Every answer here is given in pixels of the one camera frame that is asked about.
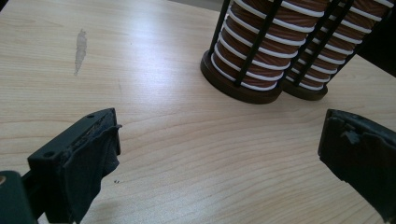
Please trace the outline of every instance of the black vertical bar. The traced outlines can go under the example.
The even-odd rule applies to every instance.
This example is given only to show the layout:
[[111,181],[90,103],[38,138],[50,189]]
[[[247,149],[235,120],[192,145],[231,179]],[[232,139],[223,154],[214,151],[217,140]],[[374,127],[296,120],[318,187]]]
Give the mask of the black vertical bar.
[[[314,31],[312,31],[308,37],[305,40],[305,43],[300,46],[298,49],[297,55],[291,59],[290,61],[290,66],[284,71],[283,77],[281,80],[283,80],[291,71],[291,69],[294,67],[294,65],[297,63],[297,61],[300,59],[300,56],[305,52],[305,50],[308,48],[308,45],[312,42],[312,40],[315,38],[317,33],[319,32],[320,28],[324,25],[327,19],[332,15],[334,10],[337,8],[338,4],[341,2],[341,0],[333,0],[330,5],[326,8],[324,15],[318,20],[317,24],[315,25]],[[301,77],[303,79],[305,74],[298,74],[298,77]]]
[[271,7],[270,13],[266,16],[264,22],[262,23],[262,28],[260,29],[259,33],[254,40],[253,46],[250,48],[250,51],[247,55],[247,58],[244,61],[244,64],[241,67],[241,71],[239,71],[238,76],[236,77],[235,82],[233,83],[235,86],[239,87],[241,85],[242,79],[245,77],[246,72],[248,71],[248,67],[251,65],[254,56],[256,55],[257,51],[259,50],[260,44],[265,38],[265,35],[274,20],[274,17],[279,9],[280,5],[282,4],[283,0],[274,0],[274,3]]
[[334,34],[335,30],[338,28],[340,25],[341,21],[344,19],[344,17],[347,15],[349,9],[352,7],[354,0],[348,0],[346,4],[344,5],[344,8],[341,12],[341,14],[337,17],[337,19],[334,21],[333,26],[329,29],[328,33],[326,36],[321,40],[320,44],[318,45],[317,50],[314,52],[314,54],[311,56],[310,60],[306,62],[305,66],[303,67],[302,71],[300,71],[299,76],[294,79],[294,86],[299,86],[300,82],[303,80],[306,72],[308,69],[312,66],[314,63],[314,60],[319,56],[321,51],[324,49],[326,46],[327,42],[329,42],[330,38],[332,37],[332,34]]
[[387,15],[388,15],[388,16],[384,17],[382,21],[380,21],[378,24],[375,25],[375,27],[373,27],[372,32],[371,32],[370,34],[366,35],[366,36],[363,38],[362,43],[359,44],[359,45],[354,49],[353,53],[350,54],[350,55],[348,55],[348,56],[346,57],[346,62],[343,63],[343,64],[341,64],[341,65],[338,67],[337,73],[336,73],[336,74],[333,74],[333,75],[331,76],[331,80],[335,77],[335,75],[338,74],[338,72],[339,72],[341,69],[343,69],[343,67],[344,67],[344,66],[345,66],[345,65],[346,65],[357,53],[359,53],[359,51],[360,51],[361,49],[364,48],[364,46],[367,45],[367,43],[369,42],[369,40],[372,39],[372,38],[375,36],[375,34],[378,33],[378,31],[381,29],[381,27],[385,24],[385,22],[386,22],[386,21],[390,18],[390,16],[392,15],[392,10],[391,10],[390,8],[388,9]]
[[215,49],[215,45],[218,42],[219,33],[221,30],[221,26],[224,23],[224,17],[225,17],[225,14],[227,13],[228,5],[230,5],[230,0],[224,0],[223,5],[221,7],[218,24],[216,25],[215,33],[213,34],[212,43],[210,44],[210,49],[209,49],[209,52],[207,55],[212,55],[212,53]]

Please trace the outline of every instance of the gray stain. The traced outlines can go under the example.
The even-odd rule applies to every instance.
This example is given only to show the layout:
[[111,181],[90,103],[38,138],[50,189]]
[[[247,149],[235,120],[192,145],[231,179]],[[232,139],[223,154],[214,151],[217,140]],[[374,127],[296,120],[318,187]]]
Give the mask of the gray stain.
[[87,37],[85,37],[86,32],[81,29],[77,36],[77,52],[76,52],[76,71],[75,76],[78,75],[78,70],[81,67],[82,61],[87,54]]

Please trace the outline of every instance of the dark brown round base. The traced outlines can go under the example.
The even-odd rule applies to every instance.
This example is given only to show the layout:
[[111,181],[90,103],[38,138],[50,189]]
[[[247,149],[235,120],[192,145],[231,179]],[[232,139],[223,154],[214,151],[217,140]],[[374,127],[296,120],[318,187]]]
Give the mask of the dark brown round base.
[[281,87],[283,91],[288,94],[307,101],[321,100],[328,91],[326,86],[324,86],[320,91],[311,91],[303,87],[296,87],[286,79],[283,80]]
[[219,91],[245,103],[254,105],[269,104],[276,100],[282,92],[282,89],[279,87],[275,87],[270,91],[254,91],[245,87],[236,87],[231,80],[220,74],[212,65],[208,51],[205,52],[201,60],[201,71],[210,84]]

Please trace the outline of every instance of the wood grain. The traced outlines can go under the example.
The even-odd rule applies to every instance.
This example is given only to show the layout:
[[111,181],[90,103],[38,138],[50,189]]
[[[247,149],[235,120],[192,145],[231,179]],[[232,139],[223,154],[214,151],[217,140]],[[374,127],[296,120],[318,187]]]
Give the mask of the wood grain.
[[[396,80],[354,58],[319,102],[222,94],[199,62],[219,13],[170,1],[10,1],[0,13],[0,165],[115,107],[119,168],[83,223],[381,223],[318,160],[328,108],[396,130]],[[76,37],[87,54],[74,76]]]

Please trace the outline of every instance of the wooden table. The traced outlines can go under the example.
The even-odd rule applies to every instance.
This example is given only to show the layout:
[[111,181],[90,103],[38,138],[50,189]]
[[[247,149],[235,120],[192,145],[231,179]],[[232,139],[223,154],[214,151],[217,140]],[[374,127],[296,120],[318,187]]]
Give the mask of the wooden table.
[[[328,108],[396,130],[396,79],[357,56],[319,102],[286,93],[269,105],[235,101],[199,69],[218,16],[165,0],[8,2],[1,170],[23,175],[31,153],[115,107],[120,166],[83,223],[382,223],[317,150]],[[87,55],[75,76],[81,29]]]

